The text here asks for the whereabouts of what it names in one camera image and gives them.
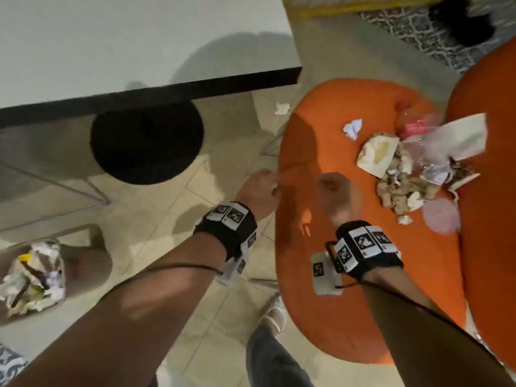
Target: forearm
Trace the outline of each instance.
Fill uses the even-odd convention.
[[[195,263],[220,269],[226,252],[199,233],[148,267]],[[12,386],[146,386],[215,273],[179,268],[129,282],[64,332]]]
[[[374,269],[364,281],[407,297],[453,323],[401,268]],[[362,288],[407,387],[513,385],[503,368],[456,327],[381,289]]]

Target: fist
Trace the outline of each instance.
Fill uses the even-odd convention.
[[[360,220],[362,194],[356,185],[338,172],[322,174],[317,181],[319,200],[335,228]]]
[[[277,187],[278,174],[262,169],[249,177],[235,197],[236,202],[246,205],[255,215],[256,222],[274,212],[280,204],[281,194]]]

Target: orange cushion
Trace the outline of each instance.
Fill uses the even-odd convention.
[[[482,338],[516,367],[516,38],[482,58],[455,87],[448,120],[485,112],[486,152],[468,162],[481,177],[460,189],[466,298]]]
[[[403,254],[406,271],[459,325],[464,325],[465,300],[457,235],[431,232],[421,212],[411,225],[399,225],[396,214],[381,207],[377,179],[356,166],[362,144],[380,131],[393,132],[395,103],[417,92],[386,81],[338,79],[311,91],[296,107],[287,125],[279,158],[284,195],[276,214],[276,270],[289,314],[300,331],[319,349],[342,360],[391,363],[384,340],[372,319],[362,290],[342,296],[317,296],[310,257],[335,239],[335,230],[316,196],[315,182],[324,172],[338,171],[356,182],[364,194],[363,218],[384,229]],[[430,111],[428,102],[424,106]],[[358,141],[342,131],[363,119]],[[344,277],[345,283],[353,280]]]

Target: leg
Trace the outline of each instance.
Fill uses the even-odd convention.
[[[274,338],[286,323],[286,311],[280,311],[279,295],[247,344],[247,374],[251,387],[312,387],[308,374]]]

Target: pink plastic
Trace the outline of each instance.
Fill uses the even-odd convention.
[[[460,214],[453,202],[437,198],[425,202],[422,217],[426,225],[434,232],[450,235],[460,228]]]

